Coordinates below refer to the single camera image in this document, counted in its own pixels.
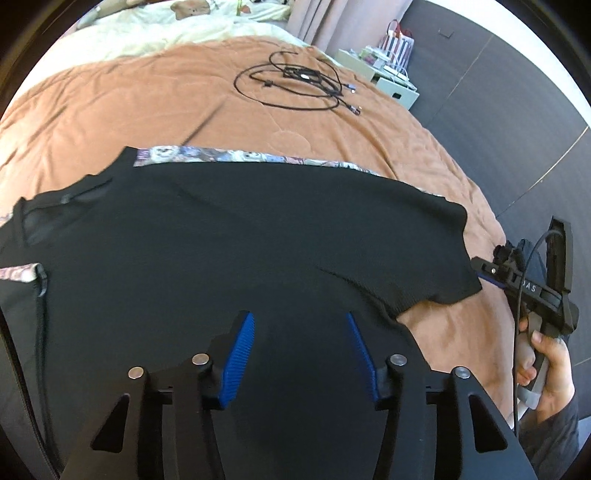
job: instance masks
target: bed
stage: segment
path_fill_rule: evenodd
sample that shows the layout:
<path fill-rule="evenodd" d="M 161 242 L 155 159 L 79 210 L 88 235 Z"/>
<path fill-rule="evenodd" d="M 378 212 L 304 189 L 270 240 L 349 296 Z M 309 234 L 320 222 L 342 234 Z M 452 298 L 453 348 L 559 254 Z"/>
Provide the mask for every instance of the bed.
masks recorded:
<path fill-rule="evenodd" d="M 0 122 L 0 215 L 9 218 L 21 196 L 100 172 L 126 145 L 194 145 L 354 163 L 463 205 L 471 257 L 490 259 L 504 244 L 478 186 L 396 101 L 338 66 L 342 82 L 357 86 L 359 116 L 248 100 L 233 86 L 236 74 L 274 51 L 322 71 L 326 56 L 274 24 L 235 15 L 176 21 L 164 11 L 169 3 L 120 12 L 68 35 L 31 72 Z M 273 91 L 277 102 L 291 101 Z M 398 320 L 433 369 L 470 368 L 509 416 L 513 321 L 500 289 L 483 284 L 451 306 L 426 301 Z"/>

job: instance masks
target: patterned fabric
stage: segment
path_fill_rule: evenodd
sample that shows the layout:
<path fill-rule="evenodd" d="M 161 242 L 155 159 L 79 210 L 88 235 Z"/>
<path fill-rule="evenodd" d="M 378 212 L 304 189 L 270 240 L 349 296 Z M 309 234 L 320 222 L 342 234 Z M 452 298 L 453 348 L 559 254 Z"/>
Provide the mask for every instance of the patterned fabric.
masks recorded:
<path fill-rule="evenodd" d="M 0 215 L 0 226 L 4 225 L 11 218 L 12 218 L 12 212 L 7 213 L 6 215 Z"/>
<path fill-rule="evenodd" d="M 19 267 L 0 268 L 0 280 L 21 281 L 30 283 L 37 278 L 37 266 L 39 263 L 29 263 Z"/>
<path fill-rule="evenodd" d="M 220 150 L 218 148 L 176 147 L 162 145 L 138 150 L 138 159 L 134 167 L 144 167 L 158 163 L 193 163 L 193 162 L 253 162 L 287 163 L 292 165 L 311 165 L 315 167 L 351 168 L 352 170 L 371 173 L 374 171 L 361 168 L 354 163 L 343 161 L 312 160 L 310 158 L 280 157 L 267 153 L 244 152 L 242 150 Z"/>

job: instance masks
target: striped bag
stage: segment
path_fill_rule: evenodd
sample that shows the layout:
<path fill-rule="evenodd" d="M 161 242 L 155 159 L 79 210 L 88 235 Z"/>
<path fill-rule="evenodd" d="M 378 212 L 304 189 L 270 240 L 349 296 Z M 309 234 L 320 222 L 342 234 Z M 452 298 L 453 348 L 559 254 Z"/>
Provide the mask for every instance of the striped bag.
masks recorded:
<path fill-rule="evenodd" d="M 386 52 L 386 55 L 390 58 L 391 66 L 396 71 L 406 74 L 413 46 L 412 32 L 403 30 L 398 20 L 392 20 L 388 24 L 388 31 L 379 48 Z"/>

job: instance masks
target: white duvet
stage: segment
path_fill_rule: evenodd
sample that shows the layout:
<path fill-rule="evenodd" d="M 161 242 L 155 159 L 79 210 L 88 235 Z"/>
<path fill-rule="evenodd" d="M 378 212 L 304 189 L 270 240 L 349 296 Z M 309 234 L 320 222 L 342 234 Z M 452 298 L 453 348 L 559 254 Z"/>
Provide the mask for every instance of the white duvet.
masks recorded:
<path fill-rule="evenodd" d="M 238 0 L 208 0 L 212 13 L 176 20 L 174 0 L 123 10 L 97 20 L 54 43 L 35 65 L 12 101 L 50 76 L 79 65 L 142 57 L 186 43 L 225 40 L 245 35 L 266 35 L 303 46 L 282 28 L 261 23 L 286 20 L 290 7 L 272 2 L 253 4 L 243 0 L 250 14 L 236 15 Z"/>

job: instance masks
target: white box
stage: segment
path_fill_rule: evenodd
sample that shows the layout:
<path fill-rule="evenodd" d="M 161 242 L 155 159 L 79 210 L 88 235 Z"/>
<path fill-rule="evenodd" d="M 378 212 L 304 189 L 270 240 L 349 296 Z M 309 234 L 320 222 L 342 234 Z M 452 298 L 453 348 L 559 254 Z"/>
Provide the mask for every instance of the white box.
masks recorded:
<path fill-rule="evenodd" d="M 339 50 L 335 60 L 343 67 L 353 70 L 359 77 L 374 83 L 379 90 L 394 98 L 406 110 L 410 109 L 418 98 L 417 91 L 395 82 L 395 77 L 391 73 L 374 69 L 348 51 Z"/>

